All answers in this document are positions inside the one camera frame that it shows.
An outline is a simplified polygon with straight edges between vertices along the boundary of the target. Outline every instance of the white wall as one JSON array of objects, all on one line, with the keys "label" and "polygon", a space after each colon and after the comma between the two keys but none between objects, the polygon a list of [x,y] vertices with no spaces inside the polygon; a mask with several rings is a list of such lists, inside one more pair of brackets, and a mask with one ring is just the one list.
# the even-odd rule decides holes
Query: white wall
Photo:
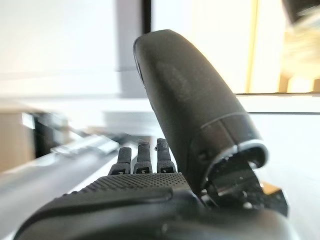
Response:
[{"label": "white wall", "polygon": [[247,80],[251,0],[153,0],[153,31],[171,29],[194,44],[234,93]]},{"label": "white wall", "polygon": [[0,97],[118,94],[115,0],[0,1]]},{"label": "white wall", "polygon": [[270,153],[257,170],[263,181],[284,189],[289,220],[301,239],[320,235],[320,115],[251,115]]}]

